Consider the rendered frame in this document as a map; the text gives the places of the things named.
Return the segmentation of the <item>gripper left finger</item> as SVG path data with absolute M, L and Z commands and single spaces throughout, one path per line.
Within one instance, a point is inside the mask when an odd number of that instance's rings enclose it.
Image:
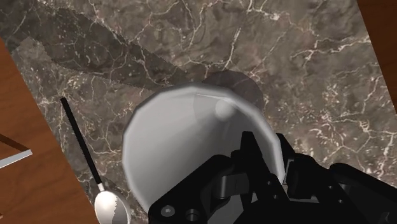
M 277 224 L 288 203 L 252 132 L 228 157 L 214 155 L 154 202 L 149 224 Z

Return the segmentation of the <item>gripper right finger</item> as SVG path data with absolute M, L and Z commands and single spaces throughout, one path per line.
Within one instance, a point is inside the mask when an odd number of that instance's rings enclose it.
M 313 221 L 318 224 L 397 224 L 397 188 L 348 164 L 329 168 L 297 153 L 277 134 L 282 149 L 291 199 L 315 197 Z

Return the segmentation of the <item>white bowl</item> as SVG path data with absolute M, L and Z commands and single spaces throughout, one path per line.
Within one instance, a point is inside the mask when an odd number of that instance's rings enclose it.
M 281 143 L 254 104 L 225 87 L 189 82 L 152 94 L 134 110 L 123 133 L 122 164 L 144 209 L 213 155 L 239 149 L 251 131 L 271 173 L 283 181 Z

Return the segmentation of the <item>brown wooden cabinet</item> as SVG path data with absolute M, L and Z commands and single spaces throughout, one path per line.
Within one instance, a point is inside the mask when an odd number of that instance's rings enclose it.
M 94 209 L 0 38 L 0 224 L 98 224 Z

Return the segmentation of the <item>black-handled silver spoon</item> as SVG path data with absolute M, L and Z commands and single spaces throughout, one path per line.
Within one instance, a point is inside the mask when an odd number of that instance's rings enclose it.
M 131 213 L 128 203 L 116 192 L 105 189 L 67 99 L 62 97 L 60 102 L 99 189 L 94 199 L 94 211 L 98 222 L 100 224 L 130 224 Z

